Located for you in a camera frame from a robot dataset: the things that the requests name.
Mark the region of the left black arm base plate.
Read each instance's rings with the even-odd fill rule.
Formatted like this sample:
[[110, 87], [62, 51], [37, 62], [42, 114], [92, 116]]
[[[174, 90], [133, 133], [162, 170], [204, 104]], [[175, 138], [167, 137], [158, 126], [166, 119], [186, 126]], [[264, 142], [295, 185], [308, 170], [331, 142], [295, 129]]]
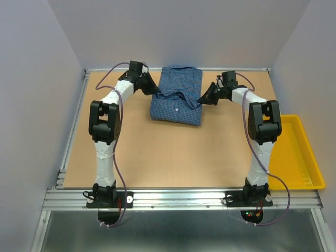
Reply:
[[125, 197], [124, 191], [117, 191], [117, 196], [114, 202], [102, 203], [94, 198], [93, 192], [84, 191], [83, 195], [86, 198], [86, 208], [88, 209], [99, 209], [99, 208], [132, 208], [134, 193], [132, 191], [127, 191], [127, 197]]

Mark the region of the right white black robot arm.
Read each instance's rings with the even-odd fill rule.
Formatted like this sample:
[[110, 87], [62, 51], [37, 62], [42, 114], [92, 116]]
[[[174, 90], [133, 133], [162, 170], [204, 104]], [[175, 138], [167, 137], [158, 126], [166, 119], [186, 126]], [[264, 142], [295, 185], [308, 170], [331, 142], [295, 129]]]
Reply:
[[206, 105], [216, 105], [220, 99], [227, 99], [242, 108], [244, 132], [252, 152], [251, 163], [242, 190], [226, 192], [224, 203], [228, 207], [271, 206], [269, 162], [274, 144], [282, 133], [279, 103], [257, 96], [255, 87], [240, 85], [237, 76], [235, 71], [222, 72], [198, 99], [198, 103]]

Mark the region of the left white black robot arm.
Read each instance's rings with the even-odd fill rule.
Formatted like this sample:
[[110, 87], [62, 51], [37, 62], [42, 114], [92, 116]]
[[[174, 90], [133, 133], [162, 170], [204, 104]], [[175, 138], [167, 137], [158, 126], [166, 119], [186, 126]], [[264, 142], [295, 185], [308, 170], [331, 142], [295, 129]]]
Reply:
[[97, 172], [91, 192], [84, 192], [88, 208], [112, 208], [120, 205], [114, 174], [116, 143], [121, 133], [123, 104], [136, 91], [149, 96], [160, 92], [146, 64], [130, 61], [114, 87], [103, 85], [103, 77], [96, 90], [109, 88], [110, 92], [90, 104], [89, 134], [96, 148]]

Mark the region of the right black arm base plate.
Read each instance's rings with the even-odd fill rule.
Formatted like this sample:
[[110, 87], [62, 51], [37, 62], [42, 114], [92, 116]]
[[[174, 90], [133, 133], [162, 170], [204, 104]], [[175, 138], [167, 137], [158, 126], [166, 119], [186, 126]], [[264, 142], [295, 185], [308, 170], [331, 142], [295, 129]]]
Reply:
[[226, 191], [222, 203], [227, 207], [271, 207], [273, 201], [266, 201], [263, 196], [247, 196], [243, 191]]

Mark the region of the blue plaid long sleeve shirt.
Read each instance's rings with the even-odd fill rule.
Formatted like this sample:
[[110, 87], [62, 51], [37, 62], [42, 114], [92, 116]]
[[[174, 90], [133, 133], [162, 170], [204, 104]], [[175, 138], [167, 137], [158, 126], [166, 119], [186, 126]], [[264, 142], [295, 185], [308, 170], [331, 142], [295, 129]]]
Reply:
[[193, 126], [201, 125], [203, 71], [191, 66], [171, 65], [161, 71], [160, 92], [152, 96], [152, 120], [170, 121]]

